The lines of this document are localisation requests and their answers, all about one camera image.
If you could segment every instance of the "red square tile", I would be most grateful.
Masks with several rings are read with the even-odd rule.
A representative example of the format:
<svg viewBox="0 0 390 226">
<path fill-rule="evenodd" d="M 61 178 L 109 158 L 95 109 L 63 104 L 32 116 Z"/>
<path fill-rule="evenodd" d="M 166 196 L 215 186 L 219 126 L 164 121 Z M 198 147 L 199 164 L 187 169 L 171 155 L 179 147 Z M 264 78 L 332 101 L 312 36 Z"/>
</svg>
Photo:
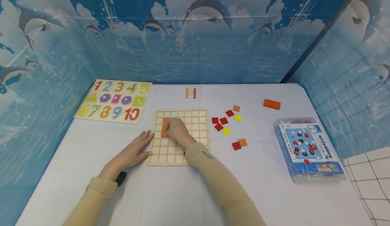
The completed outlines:
<svg viewBox="0 0 390 226">
<path fill-rule="evenodd" d="M 214 128 L 218 131 L 221 131 L 221 129 L 223 129 L 223 126 L 221 126 L 221 124 L 217 124 L 216 126 L 214 126 Z"/>
<path fill-rule="evenodd" d="M 222 125 L 225 125 L 225 124 L 228 123 L 228 119 L 227 118 L 221 118 L 220 121 L 221 121 Z"/>
<path fill-rule="evenodd" d="M 219 123 L 218 118 L 211 118 L 212 123 Z"/>
<path fill-rule="evenodd" d="M 231 117 L 234 115 L 233 111 L 231 111 L 231 110 L 227 111 L 226 114 L 228 117 Z"/>
<path fill-rule="evenodd" d="M 241 145 L 240 145 L 240 142 L 234 142 L 232 143 L 232 146 L 233 146 L 233 149 L 236 151 L 238 149 L 241 149 Z"/>
</svg>

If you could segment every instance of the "orange rectangular block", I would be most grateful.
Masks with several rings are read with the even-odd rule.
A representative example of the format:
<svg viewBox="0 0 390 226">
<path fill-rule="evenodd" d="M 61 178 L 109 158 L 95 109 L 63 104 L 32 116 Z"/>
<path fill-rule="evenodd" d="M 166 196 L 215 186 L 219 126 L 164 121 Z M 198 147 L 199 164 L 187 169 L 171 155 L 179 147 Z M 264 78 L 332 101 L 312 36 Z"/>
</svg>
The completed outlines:
<svg viewBox="0 0 390 226">
<path fill-rule="evenodd" d="M 265 106 L 267 108 L 273 108 L 275 110 L 279 110 L 280 109 L 280 102 L 269 100 L 269 99 L 264 99 L 263 106 Z"/>
<path fill-rule="evenodd" d="M 165 131 L 161 131 L 161 138 L 168 138 L 168 135 Z"/>
</svg>

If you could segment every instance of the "white tablecloth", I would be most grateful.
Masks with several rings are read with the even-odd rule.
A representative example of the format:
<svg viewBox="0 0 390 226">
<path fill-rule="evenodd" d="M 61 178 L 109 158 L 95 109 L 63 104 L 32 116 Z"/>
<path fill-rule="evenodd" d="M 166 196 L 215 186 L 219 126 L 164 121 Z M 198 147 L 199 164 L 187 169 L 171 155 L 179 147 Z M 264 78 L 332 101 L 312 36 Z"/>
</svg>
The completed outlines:
<svg viewBox="0 0 390 226">
<path fill-rule="evenodd" d="M 275 137 L 277 118 L 319 118 L 305 90 L 296 84 L 202 85 L 202 102 L 183 102 L 183 85 L 153 85 L 139 125 L 73 120 L 18 226 L 61 225 L 82 197 L 91 177 L 141 131 L 151 129 L 159 109 L 208 108 L 224 117 L 241 106 L 243 120 L 229 119 L 231 136 L 210 125 L 211 151 L 238 179 L 267 226 L 368 226 L 369 218 L 349 180 L 293 183 Z M 265 98 L 282 108 L 262 106 Z M 234 151 L 231 143 L 248 146 Z M 189 166 L 128 169 L 124 184 L 107 205 L 100 225 L 218 226 L 223 214 L 200 174 Z"/>
</svg>

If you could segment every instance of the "orange block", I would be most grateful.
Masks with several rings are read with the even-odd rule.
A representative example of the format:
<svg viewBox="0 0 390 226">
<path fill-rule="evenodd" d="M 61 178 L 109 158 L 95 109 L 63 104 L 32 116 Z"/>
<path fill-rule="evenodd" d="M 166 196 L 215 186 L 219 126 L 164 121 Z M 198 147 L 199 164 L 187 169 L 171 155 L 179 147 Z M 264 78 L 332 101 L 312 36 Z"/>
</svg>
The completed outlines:
<svg viewBox="0 0 390 226">
<path fill-rule="evenodd" d="M 233 106 L 233 111 L 239 112 L 240 111 L 240 106 L 234 105 Z"/>
<path fill-rule="evenodd" d="M 240 146 L 248 146 L 246 139 L 239 139 L 238 142 L 240 143 Z"/>
<path fill-rule="evenodd" d="M 267 108 L 273 108 L 275 110 L 279 110 L 280 109 L 280 102 L 272 101 L 269 99 L 264 99 L 263 106 L 265 106 Z"/>
<path fill-rule="evenodd" d="M 168 138 L 168 135 L 165 131 L 161 131 L 161 138 Z"/>
</svg>

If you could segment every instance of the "wooden number puzzle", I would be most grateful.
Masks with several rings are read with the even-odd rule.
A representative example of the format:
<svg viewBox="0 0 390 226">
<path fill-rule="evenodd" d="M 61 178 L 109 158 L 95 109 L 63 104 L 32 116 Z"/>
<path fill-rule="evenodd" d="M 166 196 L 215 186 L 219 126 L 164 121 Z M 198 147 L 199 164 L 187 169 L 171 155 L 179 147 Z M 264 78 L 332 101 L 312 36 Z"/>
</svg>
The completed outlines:
<svg viewBox="0 0 390 226">
<path fill-rule="evenodd" d="M 183 101 L 198 101 L 201 98 L 200 87 L 184 87 L 183 90 Z"/>
<path fill-rule="evenodd" d="M 74 118 L 139 124 L 151 82 L 96 80 Z"/>
<path fill-rule="evenodd" d="M 170 118 L 180 118 L 188 132 L 197 142 L 202 142 L 210 150 L 208 114 L 206 109 L 198 110 L 157 110 L 154 115 L 154 138 L 150 142 L 153 155 L 148 157 L 149 166 L 180 166 L 188 165 L 184 150 L 174 140 L 168 138 L 162 130 L 163 124 Z"/>
</svg>

